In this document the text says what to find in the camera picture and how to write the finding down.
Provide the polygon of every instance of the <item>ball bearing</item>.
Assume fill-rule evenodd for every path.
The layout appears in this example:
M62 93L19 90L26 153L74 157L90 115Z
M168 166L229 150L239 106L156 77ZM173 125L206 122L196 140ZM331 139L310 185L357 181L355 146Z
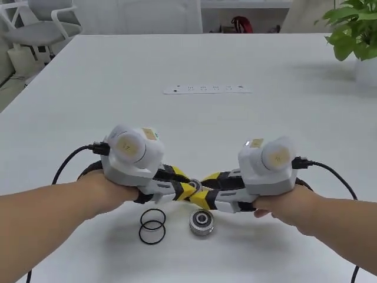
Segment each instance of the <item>ball bearing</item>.
M190 215L190 230L197 236L208 236L214 229L212 213L204 209L195 210Z

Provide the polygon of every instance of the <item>label sticker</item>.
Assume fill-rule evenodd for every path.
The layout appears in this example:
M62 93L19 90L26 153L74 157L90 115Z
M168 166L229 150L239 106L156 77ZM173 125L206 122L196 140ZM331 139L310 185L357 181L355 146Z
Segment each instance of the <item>label sticker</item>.
M144 132L145 136L147 137L147 139L157 140L156 135L154 134L152 129L143 128L143 132Z
M274 153L269 155L269 161L272 166L281 166L289 162L289 150L282 148Z
M263 143L264 139L254 139L251 144L250 144L250 147L252 149L258 149L262 146L262 143Z
M127 137L121 137L116 147L118 150L130 157L134 157L139 150L138 145Z

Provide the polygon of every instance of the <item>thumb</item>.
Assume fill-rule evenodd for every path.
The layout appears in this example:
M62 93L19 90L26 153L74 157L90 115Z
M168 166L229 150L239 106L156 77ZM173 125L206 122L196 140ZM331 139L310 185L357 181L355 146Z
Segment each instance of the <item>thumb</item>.
M260 196L253 202L253 206L256 209L263 209L271 211L272 198L270 196Z

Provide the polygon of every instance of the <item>human arm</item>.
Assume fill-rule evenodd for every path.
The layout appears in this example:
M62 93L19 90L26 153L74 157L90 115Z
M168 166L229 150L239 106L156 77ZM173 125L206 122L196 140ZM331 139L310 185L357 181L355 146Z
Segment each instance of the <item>human arm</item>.
M314 236L343 258L377 275L377 203L323 198L303 186L281 196L258 198L256 217L272 213Z
M56 250L87 219L135 200L101 171L79 181L0 196L0 282L13 283Z

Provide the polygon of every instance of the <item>rubber ring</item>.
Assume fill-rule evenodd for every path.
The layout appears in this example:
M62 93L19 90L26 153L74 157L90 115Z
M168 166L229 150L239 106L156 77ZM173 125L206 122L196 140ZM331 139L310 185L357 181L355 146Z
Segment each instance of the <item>rubber ring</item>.
M159 223L160 224L159 229L160 228L164 229L164 233L163 233L163 236L161 237L161 239L159 239L158 241L155 241L155 242L147 242L146 240L143 239L143 237L141 236L141 230L143 230L143 228L145 229L145 224L148 224L148 223ZM139 229L140 241L143 242L146 245L149 245L149 246L153 246L153 245L160 243L165 238L165 235L166 235L166 228L165 228L164 224L162 222L158 221L158 220L149 220L146 223L142 224L142 226Z
M157 227L157 228L149 228L149 227L146 227L145 225L146 224L148 224L148 223L150 223L149 221L147 221L147 222L143 222L143 217L144 217L144 215L145 214L147 214L148 212L151 212L151 211L158 211L158 212L161 212L162 213L162 215L164 216L164 220L161 222L161 221L159 221L159 223L161 224L159 227ZM165 224L165 222L166 222L166 214L161 210L161 209L158 209L158 208L151 208L151 209L148 209L148 210L146 210L146 211L144 211L144 213L141 215L141 217L140 217L140 224L141 224L141 226L142 227L144 227L144 229L145 230L149 230L149 231L155 231L155 230L159 230L164 224Z

